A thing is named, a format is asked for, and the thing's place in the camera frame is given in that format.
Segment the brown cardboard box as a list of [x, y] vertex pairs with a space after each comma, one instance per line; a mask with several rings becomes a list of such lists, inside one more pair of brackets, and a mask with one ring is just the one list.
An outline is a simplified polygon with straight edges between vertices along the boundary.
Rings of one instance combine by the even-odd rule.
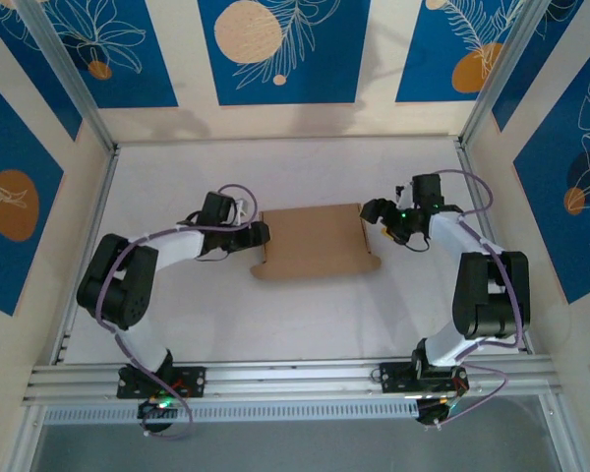
[[270, 239], [254, 278], [286, 281], [352, 276], [378, 270], [358, 203], [272, 209], [261, 213]]

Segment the black control board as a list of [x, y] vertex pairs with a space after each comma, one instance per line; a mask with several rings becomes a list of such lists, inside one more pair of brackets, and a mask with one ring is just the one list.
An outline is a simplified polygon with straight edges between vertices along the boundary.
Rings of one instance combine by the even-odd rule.
[[146, 400], [138, 405], [137, 418], [143, 422], [152, 420], [173, 420], [178, 417], [178, 410], [169, 398]]
[[460, 400], [460, 396], [418, 399], [417, 421], [425, 427], [438, 427], [454, 417], [455, 413], [453, 410]]

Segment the grey metal panel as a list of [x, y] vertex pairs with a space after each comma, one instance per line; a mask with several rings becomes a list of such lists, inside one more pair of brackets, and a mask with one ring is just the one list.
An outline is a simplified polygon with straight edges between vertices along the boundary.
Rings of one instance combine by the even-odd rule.
[[161, 442], [131, 426], [50, 426], [31, 472], [561, 472], [544, 434], [405, 421], [200, 424]]

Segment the aluminium side rail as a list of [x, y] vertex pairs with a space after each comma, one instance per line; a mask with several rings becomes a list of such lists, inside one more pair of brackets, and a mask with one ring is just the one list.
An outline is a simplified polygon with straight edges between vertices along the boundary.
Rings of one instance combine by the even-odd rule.
[[78, 288], [82, 277], [85, 275], [85, 272], [88, 268], [90, 257], [94, 251], [96, 237], [99, 232], [114, 174], [118, 165], [119, 154], [120, 147], [116, 145], [113, 149], [113, 152], [111, 153], [109, 162], [105, 167], [102, 183], [100, 184], [99, 189], [95, 195], [95, 206], [93, 208], [93, 214], [88, 222], [86, 232], [87, 238], [81, 253], [80, 263], [77, 271], [75, 272], [74, 280], [70, 283], [70, 291], [67, 295], [65, 306], [61, 312], [59, 325], [53, 331], [55, 336], [53, 337], [53, 343], [50, 352], [44, 357], [47, 365], [54, 366], [63, 362], [63, 357], [65, 356], [64, 344], [67, 343], [71, 337], [75, 317], [79, 309], [77, 303]]
[[514, 340], [510, 343], [506, 343], [502, 340], [497, 341], [485, 341], [485, 345], [491, 345], [495, 347], [502, 347], [507, 349], [515, 349], [518, 352], [531, 353], [528, 342], [525, 339], [525, 331], [523, 324], [522, 311], [518, 297], [515, 293], [510, 275], [505, 268], [504, 262], [500, 255], [496, 252], [496, 244], [489, 240], [489, 236], [494, 235], [494, 231], [489, 220], [489, 210], [492, 208], [495, 197], [494, 192], [491, 190], [489, 184], [480, 177], [475, 171], [470, 162], [468, 152], [461, 146], [456, 147], [458, 159], [461, 165], [461, 174], [463, 175], [470, 196], [473, 202], [473, 209], [468, 210], [467, 214], [475, 215], [481, 231], [479, 232], [479, 243], [483, 246], [490, 255], [494, 264], [497, 266], [497, 271], [501, 276], [501, 280], [504, 284], [504, 293], [509, 299], [511, 306], [513, 320], [515, 324], [515, 335]]

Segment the aluminium mounting rail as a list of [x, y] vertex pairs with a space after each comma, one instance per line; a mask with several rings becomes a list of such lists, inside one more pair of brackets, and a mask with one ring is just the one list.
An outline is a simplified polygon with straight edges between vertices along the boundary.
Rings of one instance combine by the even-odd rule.
[[[207, 363], [199, 381], [202, 401], [261, 401], [378, 398], [383, 395], [381, 359], [339, 361]], [[505, 395], [561, 393], [548, 355], [476, 355], [466, 361], [470, 396], [498, 387]], [[119, 364], [37, 366], [25, 389], [25, 406], [118, 403]]]

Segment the aluminium frame post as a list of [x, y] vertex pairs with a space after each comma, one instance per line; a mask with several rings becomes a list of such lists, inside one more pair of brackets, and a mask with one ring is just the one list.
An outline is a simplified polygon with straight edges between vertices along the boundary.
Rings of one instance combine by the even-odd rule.
[[117, 143], [104, 123], [89, 88], [73, 63], [54, 26], [35, 0], [13, 0], [16, 10], [64, 91], [111, 155]]
[[551, 0], [524, 0], [520, 15], [515, 20], [501, 53], [479, 92], [472, 111], [458, 135], [458, 147], [467, 151], [478, 135], [484, 121], [492, 114], [492, 108], [501, 95], [536, 26], [546, 13]]

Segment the aluminium frame bar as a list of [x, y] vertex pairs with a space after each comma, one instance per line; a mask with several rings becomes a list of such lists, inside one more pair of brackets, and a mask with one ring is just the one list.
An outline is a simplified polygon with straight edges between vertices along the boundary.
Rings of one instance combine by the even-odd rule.
[[561, 472], [579, 472], [576, 450], [560, 396], [549, 392], [541, 395], [540, 401]]
[[26, 408], [23, 424], [17, 436], [13, 458], [14, 472], [30, 472], [35, 452], [41, 436], [45, 419], [46, 406], [29, 406]]

